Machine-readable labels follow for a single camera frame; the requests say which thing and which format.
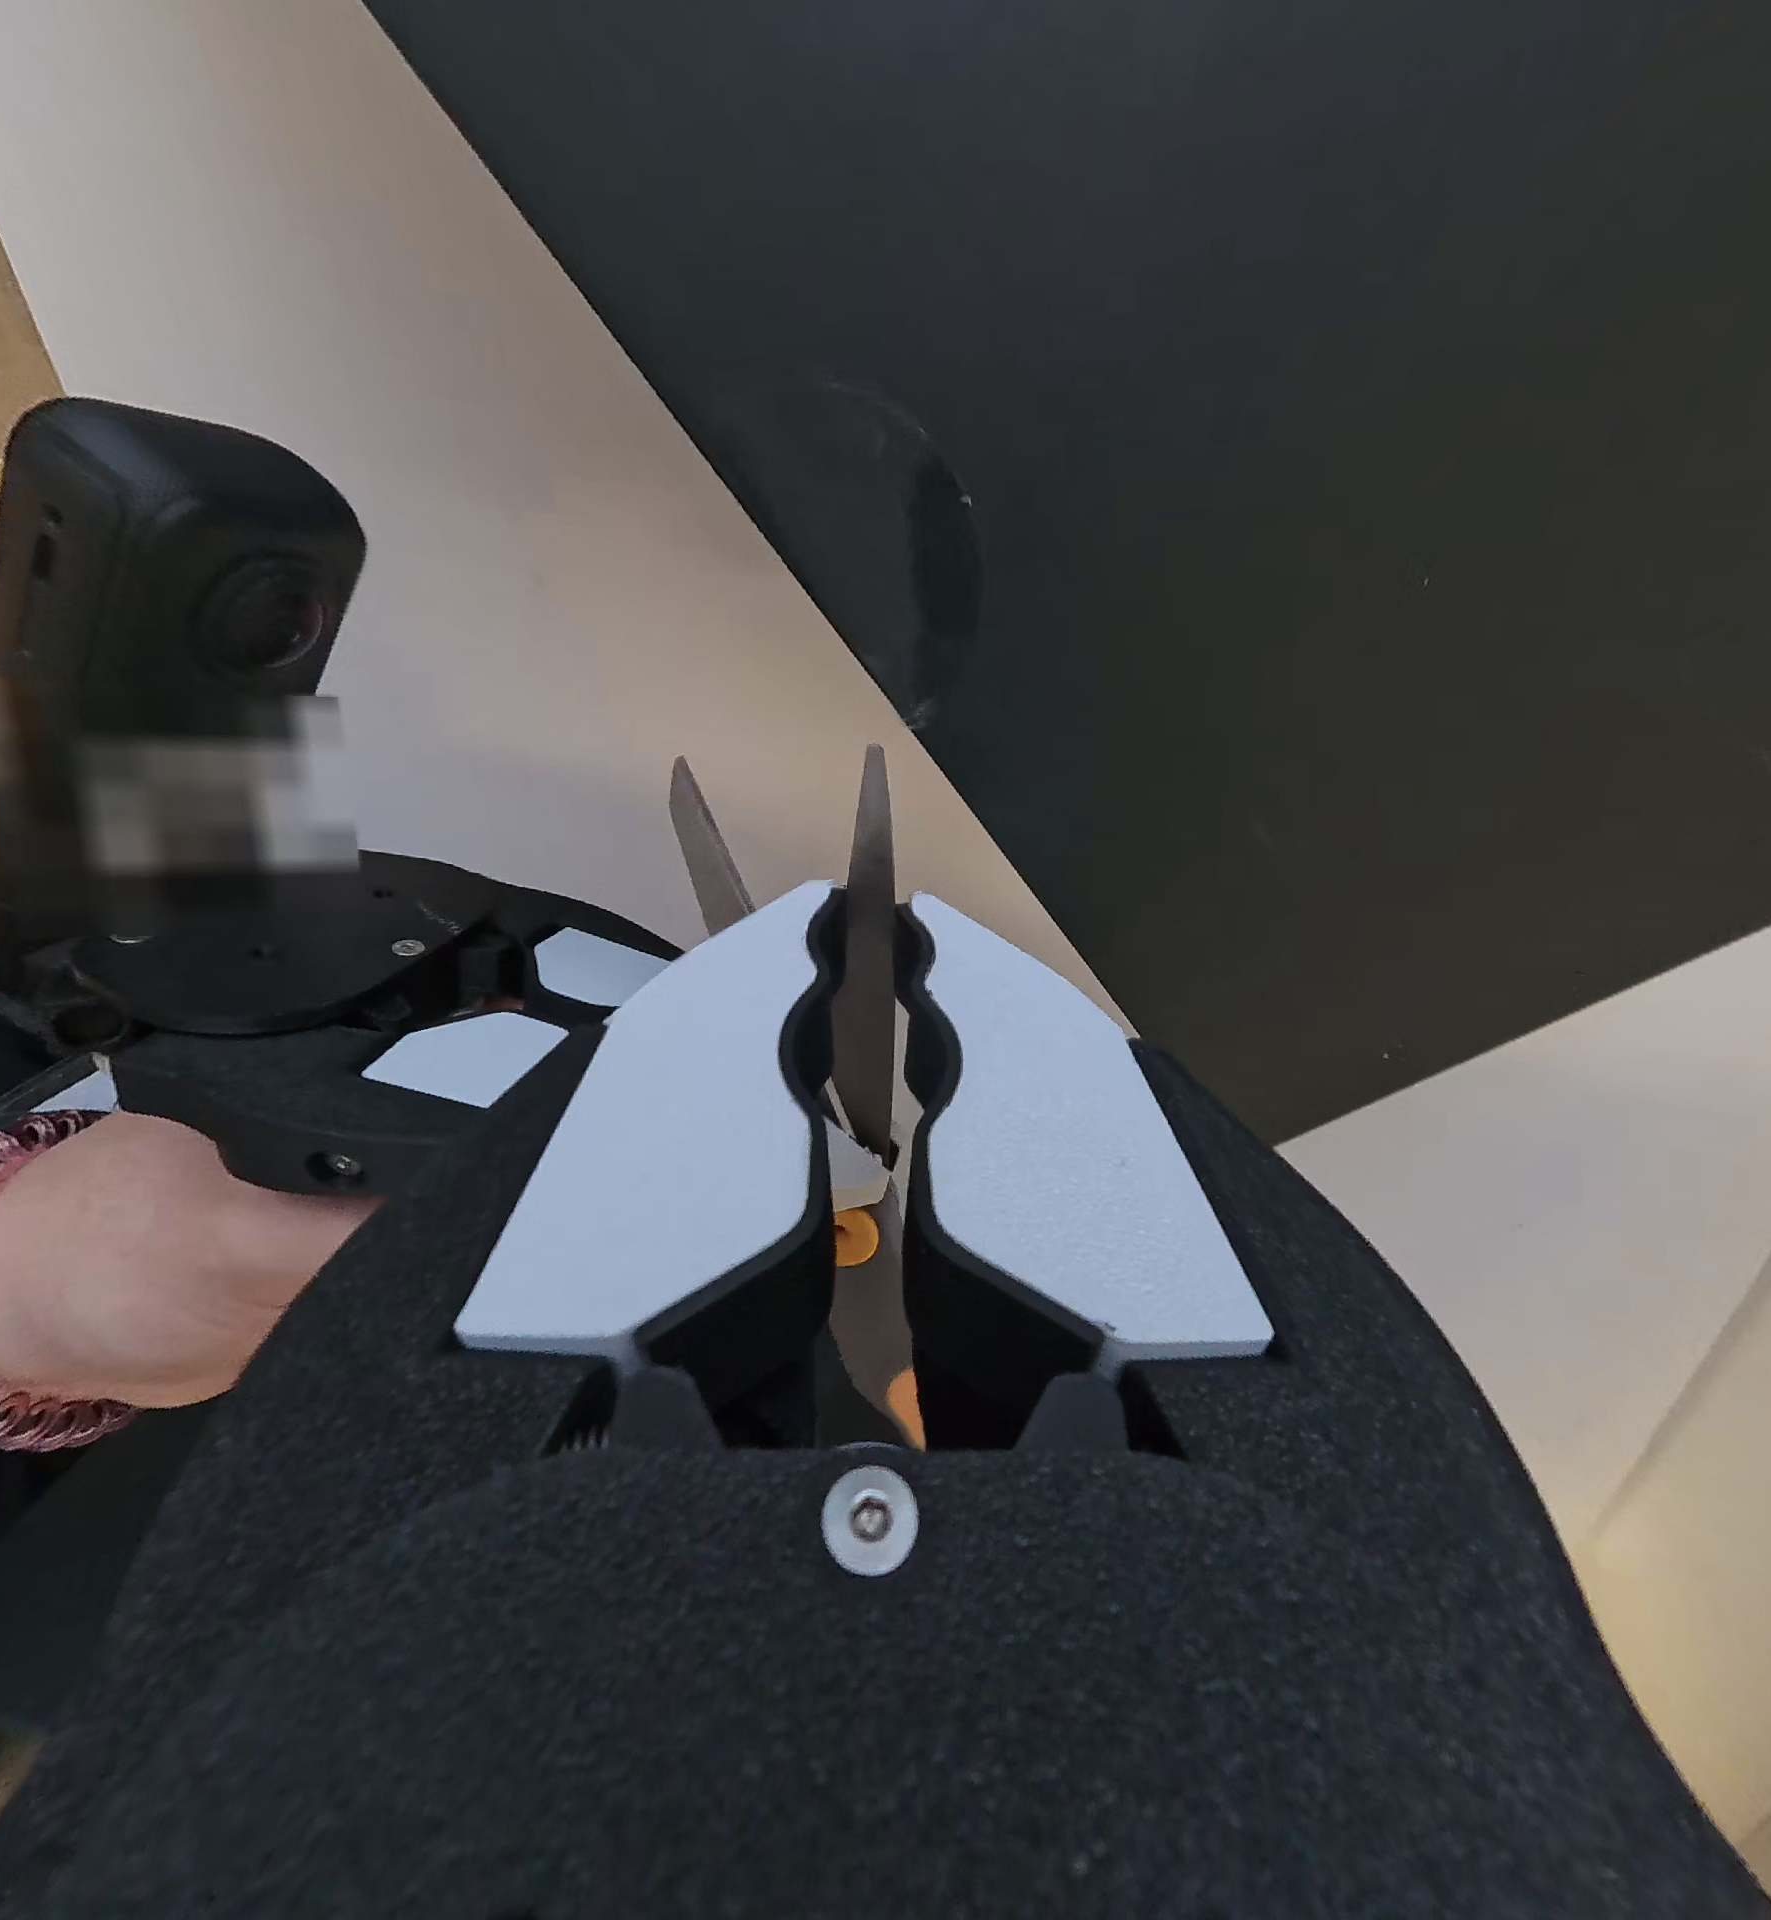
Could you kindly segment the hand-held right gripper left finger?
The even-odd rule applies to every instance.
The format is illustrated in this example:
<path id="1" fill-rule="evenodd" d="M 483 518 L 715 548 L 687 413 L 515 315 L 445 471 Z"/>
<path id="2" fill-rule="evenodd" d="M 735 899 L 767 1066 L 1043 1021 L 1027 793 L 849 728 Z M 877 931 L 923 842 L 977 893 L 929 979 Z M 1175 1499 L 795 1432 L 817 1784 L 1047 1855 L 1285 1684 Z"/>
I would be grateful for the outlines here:
<path id="1" fill-rule="evenodd" d="M 833 1295 L 817 1108 L 843 894 L 809 880 L 607 1021 L 463 1309 L 469 1352 L 685 1373 L 723 1408 L 803 1360 Z"/>

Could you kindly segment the person's left hand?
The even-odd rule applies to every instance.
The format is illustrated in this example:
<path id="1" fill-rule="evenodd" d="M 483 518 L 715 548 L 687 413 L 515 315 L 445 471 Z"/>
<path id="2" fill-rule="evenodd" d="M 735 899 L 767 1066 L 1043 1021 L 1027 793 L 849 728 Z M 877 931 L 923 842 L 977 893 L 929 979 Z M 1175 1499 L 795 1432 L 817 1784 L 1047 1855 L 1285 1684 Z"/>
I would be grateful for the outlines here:
<path id="1" fill-rule="evenodd" d="M 0 1389 L 205 1402 L 379 1208 L 249 1184 L 187 1126 L 103 1116 L 0 1176 Z"/>

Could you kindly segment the grey and orange scissors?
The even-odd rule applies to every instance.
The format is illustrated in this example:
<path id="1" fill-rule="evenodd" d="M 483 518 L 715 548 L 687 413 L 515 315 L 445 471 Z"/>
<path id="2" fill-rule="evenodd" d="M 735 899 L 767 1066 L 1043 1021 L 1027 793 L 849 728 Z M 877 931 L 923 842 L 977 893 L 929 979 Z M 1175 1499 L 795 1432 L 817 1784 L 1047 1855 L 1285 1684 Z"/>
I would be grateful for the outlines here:
<path id="1" fill-rule="evenodd" d="M 921 1451 L 911 1334 L 901 1296 L 897 1141 L 897 874 L 887 756 L 865 748 L 849 874 L 843 981 L 831 1004 L 833 1068 L 827 1152 L 837 1278 L 829 1314 L 835 1359 L 853 1401 L 819 1408 L 833 1430 L 879 1432 Z"/>

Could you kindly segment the black box with purple print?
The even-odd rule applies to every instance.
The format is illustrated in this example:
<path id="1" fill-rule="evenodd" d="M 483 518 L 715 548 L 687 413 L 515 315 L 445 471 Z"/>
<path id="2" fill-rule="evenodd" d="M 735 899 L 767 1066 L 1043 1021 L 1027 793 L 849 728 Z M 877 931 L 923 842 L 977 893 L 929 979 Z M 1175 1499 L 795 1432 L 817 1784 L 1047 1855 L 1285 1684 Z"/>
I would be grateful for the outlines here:
<path id="1" fill-rule="evenodd" d="M 1289 1141 L 1771 927 L 1771 4 L 369 4 Z"/>

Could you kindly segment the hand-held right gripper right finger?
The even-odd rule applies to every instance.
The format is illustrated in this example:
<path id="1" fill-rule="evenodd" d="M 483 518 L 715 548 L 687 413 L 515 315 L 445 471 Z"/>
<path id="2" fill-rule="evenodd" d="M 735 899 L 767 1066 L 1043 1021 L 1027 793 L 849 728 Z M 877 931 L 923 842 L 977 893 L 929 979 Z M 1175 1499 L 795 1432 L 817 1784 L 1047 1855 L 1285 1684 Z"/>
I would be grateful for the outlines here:
<path id="1" fill-rule="evenodd" d="M 1127 1034 L 921 893 L 897 913 L 901 1295 L 929 1442 L 1013 1442 L 1053 1381 L 1247 1362 L 1273 1322 Z"/>

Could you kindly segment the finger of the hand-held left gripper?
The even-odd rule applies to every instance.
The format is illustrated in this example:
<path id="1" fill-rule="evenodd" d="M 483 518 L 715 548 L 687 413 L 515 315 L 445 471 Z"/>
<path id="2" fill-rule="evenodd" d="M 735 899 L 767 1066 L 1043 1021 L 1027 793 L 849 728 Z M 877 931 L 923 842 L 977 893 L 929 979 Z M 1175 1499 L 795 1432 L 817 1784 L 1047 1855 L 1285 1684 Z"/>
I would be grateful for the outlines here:
<path id="1" fill-rule="evenodd" d="M 563 927 L 531 949 L 537 991 L 591 1008 L 615 1008 L 671 960 L 613 938 Z"/>
<path id="2" fill-rule="evenodd" d="M 489 1108 L 565 1040 L 565 1026 L 521 1013 L 485 1013 L 401 1034 L 361 1068 L 361 1081 Z"/>

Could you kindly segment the person's left forearm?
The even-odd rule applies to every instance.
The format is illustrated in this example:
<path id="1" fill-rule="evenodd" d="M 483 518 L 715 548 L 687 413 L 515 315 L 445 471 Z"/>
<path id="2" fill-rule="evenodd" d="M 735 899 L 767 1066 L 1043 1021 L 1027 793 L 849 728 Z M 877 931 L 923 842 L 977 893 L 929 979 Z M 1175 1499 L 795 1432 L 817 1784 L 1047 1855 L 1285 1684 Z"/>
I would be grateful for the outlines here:
<path id="1" fill-rule="evenodd" d="M 161 1408 L 79 1453 L 0 1541 L 0 1732 L 45 1735 L 99 1653 L 209 1410 Z"/>

